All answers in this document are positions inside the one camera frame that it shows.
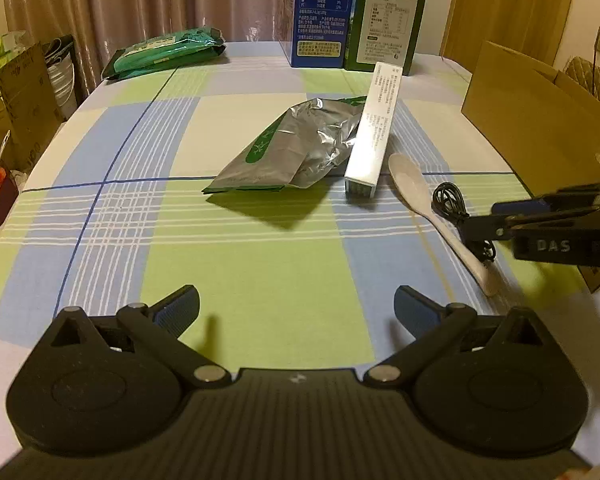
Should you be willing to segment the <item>tall blue carton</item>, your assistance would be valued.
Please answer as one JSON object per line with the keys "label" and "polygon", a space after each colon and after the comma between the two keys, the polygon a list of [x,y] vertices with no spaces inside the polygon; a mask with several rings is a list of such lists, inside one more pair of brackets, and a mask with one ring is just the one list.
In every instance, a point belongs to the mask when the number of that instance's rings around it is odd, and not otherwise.
{"label": "tall blue carton", "polygon": [[353,0],[277,0],[275,38],[292,67],[340,68]]}

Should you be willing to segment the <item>beige curtain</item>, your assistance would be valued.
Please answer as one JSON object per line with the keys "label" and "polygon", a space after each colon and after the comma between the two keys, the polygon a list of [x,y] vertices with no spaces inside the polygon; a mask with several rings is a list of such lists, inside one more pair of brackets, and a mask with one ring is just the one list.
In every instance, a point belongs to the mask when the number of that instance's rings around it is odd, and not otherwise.
{"label": "beige curtain", "polygon": [[102,81],[114,51],[167,32],[211,26],[229,42],[275,37],[277,0],[4,0],[11,30],[46,44],[73,36],[83,93]]}

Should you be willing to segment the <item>long white medicine box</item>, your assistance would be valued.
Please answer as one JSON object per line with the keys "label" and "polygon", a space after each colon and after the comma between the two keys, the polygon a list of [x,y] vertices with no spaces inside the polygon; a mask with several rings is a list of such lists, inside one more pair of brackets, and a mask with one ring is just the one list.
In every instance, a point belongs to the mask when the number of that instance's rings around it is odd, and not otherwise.
{"label": "long white medicine box", "polygon": [[344,174],[344,188],[349,195],[372,198],[375,194],[401,80],[401,67],[384,62],[375,65]]}

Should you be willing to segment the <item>green carton with label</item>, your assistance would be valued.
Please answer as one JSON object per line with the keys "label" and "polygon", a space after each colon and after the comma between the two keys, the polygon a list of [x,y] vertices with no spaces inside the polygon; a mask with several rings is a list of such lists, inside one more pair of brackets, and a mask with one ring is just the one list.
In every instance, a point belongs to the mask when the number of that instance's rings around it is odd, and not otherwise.
{"label": "green carton with label", "polygon": [[343,67],[372,72],[378,62],[412,67],[426,0],[354,0]]}

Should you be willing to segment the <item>wooden door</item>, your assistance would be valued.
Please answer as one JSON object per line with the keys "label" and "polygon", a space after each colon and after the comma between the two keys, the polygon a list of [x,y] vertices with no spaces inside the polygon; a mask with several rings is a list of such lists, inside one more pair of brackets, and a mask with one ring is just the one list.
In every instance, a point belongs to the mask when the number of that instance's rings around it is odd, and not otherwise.
{"label": "wooden door", "polygon": [[472,72],[492,41],[552,65],[571,0],[451,0],[440,54]]}

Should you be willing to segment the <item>quilted chair cover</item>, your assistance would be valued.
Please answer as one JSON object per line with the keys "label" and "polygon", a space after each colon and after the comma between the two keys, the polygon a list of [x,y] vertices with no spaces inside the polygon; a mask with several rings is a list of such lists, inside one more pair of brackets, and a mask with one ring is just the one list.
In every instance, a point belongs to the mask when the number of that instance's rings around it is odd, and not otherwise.
{"label": "quilted chair cover", "polygon": [[567,63],[565,73],[600,101],[600,68],[595,63],[574,56]]}

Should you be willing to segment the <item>silver foil pouch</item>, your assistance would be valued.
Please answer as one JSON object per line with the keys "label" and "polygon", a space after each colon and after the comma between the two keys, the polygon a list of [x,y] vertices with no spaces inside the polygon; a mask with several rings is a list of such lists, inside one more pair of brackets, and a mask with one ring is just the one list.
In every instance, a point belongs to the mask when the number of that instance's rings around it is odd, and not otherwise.
{"label": "silver foil pouch", "polygon": [[202,192],[309,188],[349,158],[365,101],[313,98],[289,107]]}

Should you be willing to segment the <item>brown cardboard box on floor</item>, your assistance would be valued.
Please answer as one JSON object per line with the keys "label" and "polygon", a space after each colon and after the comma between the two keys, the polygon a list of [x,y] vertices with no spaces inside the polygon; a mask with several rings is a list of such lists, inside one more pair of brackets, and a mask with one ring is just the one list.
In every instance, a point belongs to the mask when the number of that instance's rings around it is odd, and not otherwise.
{"label": "brown cardboard box on floor", "polygon": [[62,122],[39,44],[0,69],[0,89],[0,163],[28,174]]}

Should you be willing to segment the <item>white plastic spoon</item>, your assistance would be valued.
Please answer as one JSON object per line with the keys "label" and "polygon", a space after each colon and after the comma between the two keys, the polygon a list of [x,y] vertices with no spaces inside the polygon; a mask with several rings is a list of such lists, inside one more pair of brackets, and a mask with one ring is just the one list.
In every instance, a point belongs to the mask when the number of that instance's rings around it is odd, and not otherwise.
{"label": "white plastic spoon", "polygon": [[419,168],[406,155],[393,153],[389,156],[388,167],[396,186],[407,207],[427,219],[443,237],[457,258],[479,285],[487,297],[498,292],[498,283],[490,271],[470,250],[452,233],[444,222],[434,213],[428,185]]}

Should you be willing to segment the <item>green wet wipes pack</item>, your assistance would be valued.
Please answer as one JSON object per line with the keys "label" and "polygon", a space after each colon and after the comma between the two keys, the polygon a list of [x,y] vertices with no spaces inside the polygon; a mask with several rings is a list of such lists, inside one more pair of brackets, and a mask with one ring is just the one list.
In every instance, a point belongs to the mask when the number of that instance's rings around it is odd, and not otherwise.
{"label": "green wet wipes pack", "polygon": [[213,27],[170,32],[114,52],[102,70],[102,79],[123,80],[213,61],[225,48],[222,32]]}

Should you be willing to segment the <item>tablecloth checked pastel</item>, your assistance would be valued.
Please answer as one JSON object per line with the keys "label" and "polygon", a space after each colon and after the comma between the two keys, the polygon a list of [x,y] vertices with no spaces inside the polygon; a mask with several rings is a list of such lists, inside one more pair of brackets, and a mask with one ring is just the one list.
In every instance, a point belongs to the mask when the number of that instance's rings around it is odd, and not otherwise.
{"label": "tablecloth checked pastel", "polygon": [[215,64],[88,97],[0,231],[0,467],[19,448],[7,389],[61,308],[110,315],[185,284],[201,296],[186,344],[229,370],[365,370],[411,339],[393,316],[402,284],[483,313],[537,310],[588,386],[576,450],[600,460],[600,292],[577,269],[500,246],[502,288],[486,298],[389,176],[368,202],[347,196],[336,172],[306,190],[206,193],[288,107],[369,86],[364,73],[295,70],[275,42],[241,42]]}

